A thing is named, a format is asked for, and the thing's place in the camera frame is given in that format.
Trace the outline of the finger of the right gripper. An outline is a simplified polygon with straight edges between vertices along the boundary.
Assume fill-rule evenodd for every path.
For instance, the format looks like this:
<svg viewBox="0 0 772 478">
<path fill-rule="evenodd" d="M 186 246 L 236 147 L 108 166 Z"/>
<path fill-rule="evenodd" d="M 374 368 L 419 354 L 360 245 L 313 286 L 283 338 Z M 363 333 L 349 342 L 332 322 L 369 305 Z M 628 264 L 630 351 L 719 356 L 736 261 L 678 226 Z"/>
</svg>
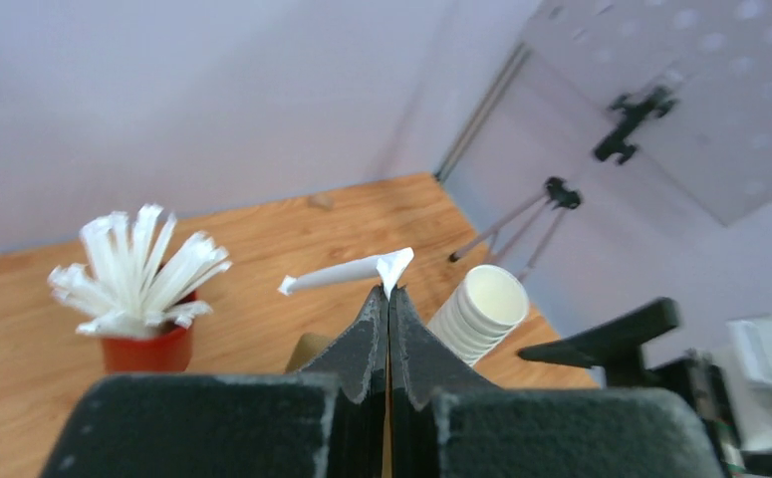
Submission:
<svg viewBox="0 0 772 478">
<path fill-rule="evenodd" d="M 585 369 L 600 367 L 607 386 L 656 386 L 659 379 L 645 367 L 643 345 L 679 326 L 677 301 L 660 297 L 574 336 L 522 348 L 517 357 Z"/>
</svg>

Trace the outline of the white straw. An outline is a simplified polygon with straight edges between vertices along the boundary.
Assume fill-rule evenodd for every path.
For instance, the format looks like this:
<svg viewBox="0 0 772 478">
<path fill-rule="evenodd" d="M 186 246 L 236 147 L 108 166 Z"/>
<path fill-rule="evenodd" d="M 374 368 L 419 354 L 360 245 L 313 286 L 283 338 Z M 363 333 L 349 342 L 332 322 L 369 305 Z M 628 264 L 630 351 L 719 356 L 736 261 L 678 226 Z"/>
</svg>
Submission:
<svg viewBox="0 0 772 478">
<path fill-rule="evenodd" d="M 334 284 L 380 278 L 384 294 L 389 299 L 397 282 L 414 258 L 414 251 L 406 247 L 385 254 L 323 268 L 300 277 L 286 276 L 278 291 L 290 296 L 296 292 L 326 287 Z"/>
</svg>

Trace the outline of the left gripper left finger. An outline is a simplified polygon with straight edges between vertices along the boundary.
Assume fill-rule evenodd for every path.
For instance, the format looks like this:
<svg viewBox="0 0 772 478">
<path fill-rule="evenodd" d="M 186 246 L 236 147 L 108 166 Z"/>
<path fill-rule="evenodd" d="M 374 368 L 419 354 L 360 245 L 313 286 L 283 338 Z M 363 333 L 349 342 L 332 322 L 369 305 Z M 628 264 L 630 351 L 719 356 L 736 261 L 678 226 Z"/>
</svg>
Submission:
<svg viewBox="0 0 772 478">
<path fill-rule="evenodd" d="M 117 373 L 75 405 L 45 477 L 378 477 L 388 302 L 381 287 L 299 370 Z"/>
</svg>

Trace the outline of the green paper bag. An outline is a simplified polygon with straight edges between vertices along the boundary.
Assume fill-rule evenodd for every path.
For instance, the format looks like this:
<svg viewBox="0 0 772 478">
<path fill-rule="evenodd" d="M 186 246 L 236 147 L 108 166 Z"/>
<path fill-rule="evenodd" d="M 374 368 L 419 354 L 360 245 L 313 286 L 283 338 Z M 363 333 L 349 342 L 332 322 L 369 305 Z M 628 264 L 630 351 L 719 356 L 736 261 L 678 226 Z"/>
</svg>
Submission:
<svg viewBox="0 0 772 478">
<path fill-rule="evenodd" d="M 285 373 L 332 372 L 334 368 L 324 359 L 324 354 L 334 340 L 315 333 L 302 334 L 288 359 Z"/>
</svg>

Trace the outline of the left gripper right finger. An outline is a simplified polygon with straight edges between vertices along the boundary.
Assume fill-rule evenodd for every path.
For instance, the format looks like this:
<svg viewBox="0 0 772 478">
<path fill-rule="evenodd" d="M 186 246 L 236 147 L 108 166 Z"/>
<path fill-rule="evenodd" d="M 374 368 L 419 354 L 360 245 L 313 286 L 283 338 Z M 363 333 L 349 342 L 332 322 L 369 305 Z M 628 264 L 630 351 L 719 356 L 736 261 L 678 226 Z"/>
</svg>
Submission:
<svg viewBox="0 0 772 478">
<path fill-rule="evenodd" d="M 654 387 L 506 389 L 388 305 L 396 477 L 721 477 L 703 422 Z"/>
</svg>

